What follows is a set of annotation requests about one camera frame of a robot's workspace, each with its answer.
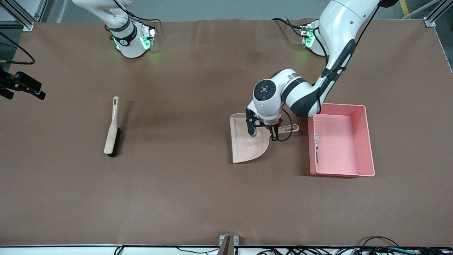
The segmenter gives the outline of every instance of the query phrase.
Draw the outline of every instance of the pink container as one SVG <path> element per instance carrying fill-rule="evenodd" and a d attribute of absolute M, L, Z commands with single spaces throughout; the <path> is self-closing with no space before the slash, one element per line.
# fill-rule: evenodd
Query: pink container
<path fill-rule="evenodd" d="M 365 106 L 323 104 L 308 119 L 308 142 L 312 175 L 374 176 Z"/>

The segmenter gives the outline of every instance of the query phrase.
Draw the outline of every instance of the table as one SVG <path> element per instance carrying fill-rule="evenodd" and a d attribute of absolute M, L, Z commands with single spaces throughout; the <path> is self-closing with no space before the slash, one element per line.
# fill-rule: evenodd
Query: table
<path fill-rule="evenodd" d="M 23 34 L 37 63 L 10 72 L 47 96 L 0 100 L 1 244 L 453 245 L 453 78 L 422 20 L 373 21 L 326 100 L 367 108 L 376 176 L 356 179 L 309 174 L 304 119 L 287 142 L 232 163 L 229 116 L 256 82 L 284 68 L 314 82 L 323 69 L 290 28 L 163 23 L 138 59 L 108 37 L 103 24 Z M 113 96 L 117 158 L 102 153 Z"/>

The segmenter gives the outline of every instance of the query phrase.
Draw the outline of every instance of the cable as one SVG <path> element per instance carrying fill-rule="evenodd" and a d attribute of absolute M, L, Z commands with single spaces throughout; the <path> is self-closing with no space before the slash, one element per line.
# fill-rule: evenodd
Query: cable
<path fill-rule="evenodd" d="M 146 21 L 158 21 L 159 23 L 162 23 L 159 19 L 143 19 L 143 18 L 140 18 L 138 16 L 136 16 L 135 14 L 133 14 L 132 12 L 128 11 L 126 8 L 123 8 L 117 0 L 113 0 L 115 2 L 115 4 L 121 9 L 123 10 L 125 13 L 127 13 L 128 16 L 130 16 L 131 19 L 133 20 L 146 20 Z"/>
<path fill-rule="evenodd" d="M 6 36 L 4 33 L 0 32 L 0 35 L 5 37 L 5 39 L 7 39 L 8 41 L 10 41 L 12 44 L 16 45 L 17 48 L 21 49 L 25 54 L 27 54 L 28 57 L 30 57 L 31 59 L 31 62 L 20 62 L 20 61 L 10 61 L 10 60 L 7 60 L 6 63 L 8 64 L 34 64 L 36 63 L 36 60 L 34 60 L 34 57 L 28 53 L 28 51 L 26 51 L 24 48 L 22 48 L 22 46 L 20 46 L 19 44 L 17 44 L 16 42 L 14 42 L 11 38 L 9 38 L 8 36 Z"/>
<path fill-rule="evenodd" d="M 287 138 L 285 138 L 285 139 L 283 139 L 283 140 L 277 139 L 276 141 L 278 141 L 278 142 L 285 142 L 285 141 L 287 141 L 288 139 L 291 138 L 291 135 L 293 134 L 293 120 L 291 119 L 291 116 L 289 115 L 289 113 L 288 113 L 285 109 L 282 108 L 282 110 L 284 111 L 284 113 L 286 113 L 286 115 L 287 115 L 288 118 L 289 118 L 289 123 L 291 123 L 291 131 L 289 132 L 289 135 L 288 135 Z"/>
<path fill-rule="evenodd" d="M 276 248 L 271 248 L 270 250 L 264 250 L 264 251 L 258 252 L 256 255 L 272 255 L 272 253 L 274 253 L 274 255 L 283 255 Z"/>
<path fill-rule="evenodd" d="M 360 249 L 360 255 L 363 255 L 363 250 L 365 249 L 366 243 L 369 242 L 369 241 L 372 240 L 372 239 L 377 239 L 377 238 L 388 240 L 388 241 L 394 243 L 397 247 L 399 247 L 399 245 L 398 245 L 395 241 L 393 241 L 392 239 L 390 239 L 390 238 L 383 237 L 383 236 L 372 236 L 372 237 L 366 239 L 366 240 L 363 242 L 362 247 L 361 247 L 361 249 Z"/>
<path fill-rule="evenodd" d="M 281 21 L 281 22 L 283 22 L 285 25 L 289 26 L 289 27 L 290 27 L 290 28 L 291 28 L 298 36 L 303 37 L 303 38 L 308 38 L 308 36 L 306 36 L 306 35 L 299 34 L 299 33 L 295 30 L 295 28 L 300 29 L 300 26 L 295 26 L 295 25 L 291 24 L 291 22 L 289 21 L 289 19 L 283 20 L 283 19 L 281 19 L 281 18 L 274 18 L 274 19 L 272 19 L 272 20 Z"/>
<path fill-rule="evenodd" d="M 316 32 L 315 32 L 316 30 L 319 30 L 319 27 L 313 29 L 313 35 L 314 35 L 316 41 L 317 41 L 317 42 L 319 43 L 319 45 L 321 46 L 321 49 L 323 49 L 324 58 L 326 59 L 326 66 L 327 66 L 327 64 L 329 63 L 329 58 L 327 57 L 327 51 L 326 51 L 326 49 L 324 48 L 324 46 L 323 46 L 323 44 L 321 43 L 321 41 L 319 40 L 319 38 L 317 37 Z"/>
<path fill-rule="evenodd" d="M 12 46 L 12 45 L 9 45 L 9 44 L 5 44 L 5 43 L 0 43 L 1 45 L 4 45 L 4 46 L 8 46 L 8 47 L 11 47 L 11 48 L 14 48 L 14 49 L 17 49 L 17 47 L 15 46 Z"/>
<path fill-rule="evenodd" d="M 379 10 L 379 6 L 376 8 L 376 10 L 374 11 L 374 13 L 373 13 L 373 15 L 371 16 L 370 20 L 369 20 L 368 23 L 366 24 L 366 26 L 365 26 L 365 28 L 363 29 L 362 33 L 360 34 L 359 39 L 358 39 L 357 42 L 356 42 L 356 46 L 359 45 L 360 39 L 362 38 L 362 35 L 363 35 L 363 32 L 365 32 L 365 30 L 368 28 L 368 25 L 369 25 L 370 22 L 373 20 L 374 15 L 376 15 L 376 13 L 377 13 L 377 10 Z"/>
<path fill-rule="evenodd" d="M 216 250 L 219 250 L 218 248 L 215 249 L 215 250 L 210 250 L 210 251 L 205 251 L 205 252 L 196 252 L 196 251 L 192 251 L 192 250 L 183 250 L 183 249 L 180 249 L 178 247 L 176 247 L 176 249 L 180 250 L 180 251 L 184 251 L 184 252 L 190 252 L 190 253 L 195 253 L 195 254 L 208 254 L 209 252 L 214 252 Z"/>
<path fill-rule="evenodd" d="M 122 246 L 116 248 L 116 249 L 115 249 L 115 252 L 113 253 L 113 255 L 120 255 L 120 254 L 123 252 L 124 247 L 125 247 L 125 246 L 122 245 Z"/>

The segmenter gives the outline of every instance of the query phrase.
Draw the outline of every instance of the dustpan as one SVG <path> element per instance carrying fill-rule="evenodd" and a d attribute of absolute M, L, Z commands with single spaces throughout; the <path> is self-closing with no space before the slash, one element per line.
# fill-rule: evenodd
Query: dustpan
<path fill-rule="evenodd" d="M 230 117 L 231 149 L 233 152 L 233 163 L 240 163 L 255 159 L 266 152 L 269 146 L 270 132 L 265 127 L 256 128 L 256 136 L 248 133 L 245 113 L 236 113 Z M 279 134 L 297 132 L 299 126 L 279 127 Z"/>

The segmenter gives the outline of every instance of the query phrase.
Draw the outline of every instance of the brush bristles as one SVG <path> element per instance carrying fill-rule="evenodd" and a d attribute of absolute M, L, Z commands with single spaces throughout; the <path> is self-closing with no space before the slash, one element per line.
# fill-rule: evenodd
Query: brush bristles
<path fill-rule="evenodd" d="M 117 128 L 116 130 L 116 137 L 115 137 L 115 145 L 113 146 L 113 151 L 111 154 L 108 154 L 109 157 L 116 157 L 118 153 L 118 146 L 120 144 L 120 135 L 121 135 L 121 129 Z"/>

